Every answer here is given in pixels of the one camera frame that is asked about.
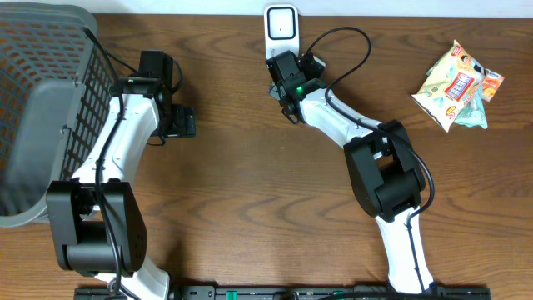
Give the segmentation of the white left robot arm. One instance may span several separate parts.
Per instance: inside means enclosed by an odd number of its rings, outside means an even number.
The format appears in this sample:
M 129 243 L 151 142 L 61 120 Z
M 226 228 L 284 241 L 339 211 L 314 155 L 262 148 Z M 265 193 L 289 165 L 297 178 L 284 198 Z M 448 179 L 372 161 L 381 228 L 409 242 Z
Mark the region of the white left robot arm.
M 58 265 L 107 285 L 86 297 L 169 298 L 169 274 L 147 257 L 132 182 L 149 138 L 195 134 L 193 109 L 172 103 L 160 78 L 124 78 L 85 162 L 70 179 L 50 183 L 46 204 Z

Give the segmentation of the yellow snack bag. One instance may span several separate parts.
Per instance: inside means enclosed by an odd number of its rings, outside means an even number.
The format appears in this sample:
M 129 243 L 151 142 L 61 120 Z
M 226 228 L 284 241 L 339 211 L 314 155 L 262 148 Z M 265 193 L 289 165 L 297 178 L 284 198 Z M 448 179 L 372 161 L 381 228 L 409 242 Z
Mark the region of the yellow snack bag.
M 455 40 L 452 47 L 426 73 L 426 80 L 411 97 L 446 133 L 478 93 L 484 67 Z

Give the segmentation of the teal snack pouch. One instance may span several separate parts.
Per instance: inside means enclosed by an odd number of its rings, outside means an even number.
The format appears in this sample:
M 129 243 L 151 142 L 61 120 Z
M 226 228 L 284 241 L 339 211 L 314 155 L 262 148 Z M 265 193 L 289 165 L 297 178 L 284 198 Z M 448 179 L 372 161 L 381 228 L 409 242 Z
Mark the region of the teal snack pouch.
M 454 123 L 469 128 L 475 126 L 479 126 L 483 129 L 488 128 L 488 122 L 486 120 L 486 113 L 483 105 L 481 89 L 478 89 L 474 93 L 472 99 L 460 111 Z

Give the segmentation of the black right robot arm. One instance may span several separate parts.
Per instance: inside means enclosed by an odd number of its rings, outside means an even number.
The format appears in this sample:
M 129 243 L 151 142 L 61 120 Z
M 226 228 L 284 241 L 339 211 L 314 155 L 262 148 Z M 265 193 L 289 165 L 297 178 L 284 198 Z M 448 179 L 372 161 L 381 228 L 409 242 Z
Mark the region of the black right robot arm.
M 399 293 L 428 293 L 434 285 L 421 241 L 421 200 L 434 182 L 398 121 L 381 123 L 326 90 L 323 81 L 277 80 L 269 88 L 292 123 L 305 123 L 342 148 L 356 200 L 376 220 L 386 250 L 388 280 Z

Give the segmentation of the orange tissue pack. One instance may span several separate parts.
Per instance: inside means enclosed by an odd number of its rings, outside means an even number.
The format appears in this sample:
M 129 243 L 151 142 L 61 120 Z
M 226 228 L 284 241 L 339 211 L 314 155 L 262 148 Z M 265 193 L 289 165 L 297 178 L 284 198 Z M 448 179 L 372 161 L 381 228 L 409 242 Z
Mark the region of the orange tissue pack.
M 482 82 L 482 94 L 481 97 L 484 101 L 490 102 L 495 96 L 501 84 L 504 82 L 505 77 L 497 72 L 493 72 L 490 69 L 485 70 L 484 80 Z

